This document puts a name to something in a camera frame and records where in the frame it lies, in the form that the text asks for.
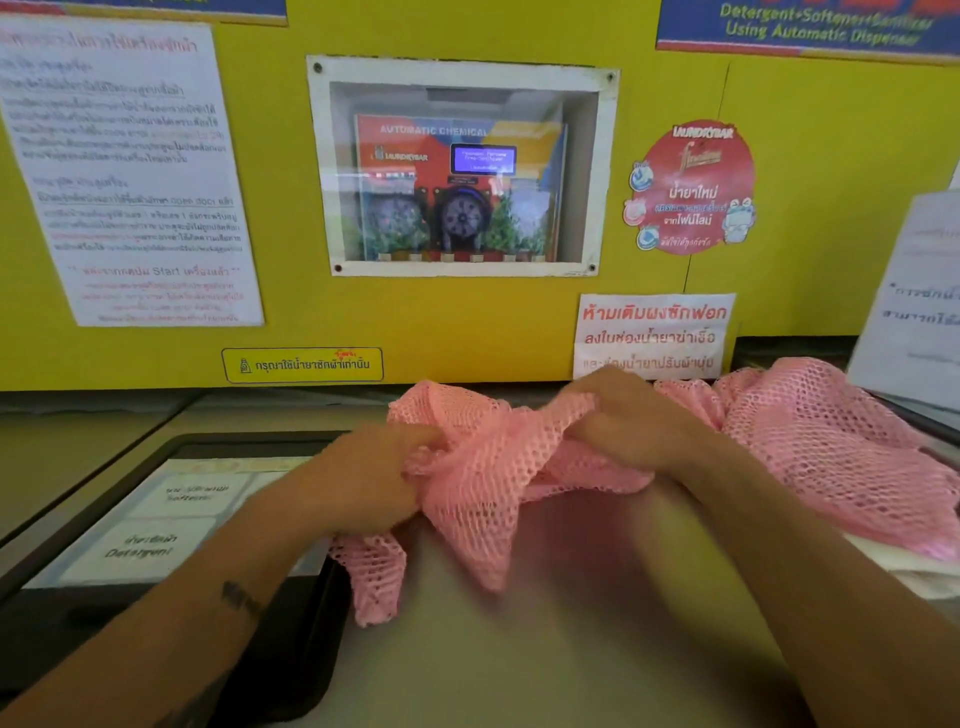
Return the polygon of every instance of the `white frame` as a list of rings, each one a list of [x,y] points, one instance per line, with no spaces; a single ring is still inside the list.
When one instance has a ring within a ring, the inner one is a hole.
[[[542,278],[595,276],[600,269],[607,192],[610,187],[613,123],[620,72],[612,68],[533,65],[477,61],[408,61],[400,59],[307,56],[307,81],[313,133],[317,142],[321,192],[324,199],[326,246],[333,276],[435,278],[439,276]],[[580,262],[471,263],[395,260],[347,260],[339,224],[340,184],[330,109],[330,84],[388,84],[452,88],[515,88],[545,91],[585,91],[597,94],[596,130],[590,162],[584,246]]]

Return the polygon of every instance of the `yellow panel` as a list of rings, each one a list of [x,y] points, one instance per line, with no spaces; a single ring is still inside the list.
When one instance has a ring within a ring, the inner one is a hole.
[[[960,157],[960,69],[737,57],[724,94],[756,163],[747,241],[695,255],[688,293],[737,294],[740,335],[863,328],[917,194]]]
[[[223,349],[377,347],[384,381],[570,376],[582,292],[665,293],[687,259],[643,256],[620,219],[635,158],[715,115],[729,57],[655,53],[656,4],[484,6],[290,0],[289,28],[214,28],[267,325],[78,328],[7,138],[0,139],[0,389],[227,385]],[[333,279],[304,57],[575,63],[624,70],[600,275]]]

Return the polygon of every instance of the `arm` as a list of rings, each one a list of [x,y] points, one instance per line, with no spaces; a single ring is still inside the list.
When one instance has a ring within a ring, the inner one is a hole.
[[[573,437],[700,501],[821,726],[960,725],[960,630],[640,377],[603,369],[568,389],[600,398]]]
[[[0,714],[0,728],[202,726],[297,559],[335,532],[381,533],[417,511],[400,469],[440,433],[344,435],[250,497],[179,569]]]

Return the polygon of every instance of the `yellow sticker label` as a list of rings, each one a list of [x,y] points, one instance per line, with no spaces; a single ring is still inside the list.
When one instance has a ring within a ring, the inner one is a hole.
[[[224,349],[224,372],[233,384],[312,384],[381,381],[383,351],[373,347]]]

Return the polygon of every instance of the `dispenser display screen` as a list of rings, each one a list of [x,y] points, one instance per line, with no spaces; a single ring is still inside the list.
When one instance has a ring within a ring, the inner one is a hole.
[[[455,175],[516,174],[516,147],[486,144],[454,144],[450,147],[450,171]]]

